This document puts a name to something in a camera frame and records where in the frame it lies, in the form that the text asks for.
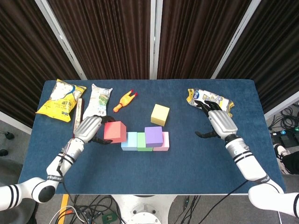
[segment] light blue cube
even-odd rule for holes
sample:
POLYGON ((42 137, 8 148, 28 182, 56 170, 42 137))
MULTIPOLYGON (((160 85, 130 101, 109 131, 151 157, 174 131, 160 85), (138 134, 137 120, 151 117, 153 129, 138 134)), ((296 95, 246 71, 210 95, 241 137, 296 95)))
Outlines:
POLYGON ((124 151, 137 151, 137 132, 127 132, 127 141, 121 143, 124 151))

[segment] orange rubber chicken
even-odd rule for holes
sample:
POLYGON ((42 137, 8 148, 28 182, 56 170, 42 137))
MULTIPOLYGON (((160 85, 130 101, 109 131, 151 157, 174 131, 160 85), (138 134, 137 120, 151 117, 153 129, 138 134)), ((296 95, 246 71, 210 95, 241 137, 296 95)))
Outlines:
POLYGON ((132 99, 134 99, 134 97, 138 95, 137 92, 136 92, 133 96, 130 96, 130 94, 133 91, 134 90, 130 90, 128 93, 126 93, 125 95, 123 95, 123 97, 120 100, 120 103, 115 108, 113 108, 114 112, 118 112, 119 109, 121 109, 123 106, 128 105, 132 101, 132 99))

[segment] yellow cube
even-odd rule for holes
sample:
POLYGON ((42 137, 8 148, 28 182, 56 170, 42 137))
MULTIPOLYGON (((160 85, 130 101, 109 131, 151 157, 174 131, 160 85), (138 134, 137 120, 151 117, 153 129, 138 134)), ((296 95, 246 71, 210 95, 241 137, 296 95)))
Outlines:
POLYGON ((169 112, 168 107, 155 104, 153 113, 151 113, 151 117, 150 117, 151 123, 164 126, 168 116, 168 112, 169 112))

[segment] red cube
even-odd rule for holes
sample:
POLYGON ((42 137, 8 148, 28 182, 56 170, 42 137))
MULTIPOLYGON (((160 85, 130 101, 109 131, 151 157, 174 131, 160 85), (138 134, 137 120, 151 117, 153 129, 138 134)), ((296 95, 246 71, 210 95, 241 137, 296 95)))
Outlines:
POLYGON ((112 140, 112 143, 127 141, 127 127, 121 121, 107 122, 104 128, 104 140, 112 140))

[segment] blue felt surface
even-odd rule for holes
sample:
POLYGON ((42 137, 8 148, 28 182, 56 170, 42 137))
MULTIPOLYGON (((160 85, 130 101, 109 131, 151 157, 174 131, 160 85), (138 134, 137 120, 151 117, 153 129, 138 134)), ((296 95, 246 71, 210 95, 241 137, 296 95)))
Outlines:
MULTIPOLYGON (((233 100, 233 120, 258 161, 283 189, 262 107, 251 80, 70 80, 87 87, 83 94, 88 105, 91 85, 111 88, 108 115, 121 120, 128 132, 143 132, 152 126, 150 115, 155 104, 170 108, 163 131, 169 132, 168 152, 123 151, 121 144, 85 145, 85 150, 65 176, 72 194, 218 194, 228 193, 244 178, 218 138, 201 139, 194 131, 208 132, 210 122, 204 113, 190 106, 188 88, 201 88, 233 100), (120 98, 134 89, 138 96, 118 113, 113 108, 120 98)), ((40 108, 48 100, 55 81, 47 81, 40 108)), ((32 177, 46 178, 46 168, 72 136, 69 123, 37 114, 20 182, 32 177)), ((103 128, 98 133, 103 137, 103 128)), ((247 183, 236 193, 247 193, 247 183)), ((57 193, 64 193, 61 186, 57 193)))

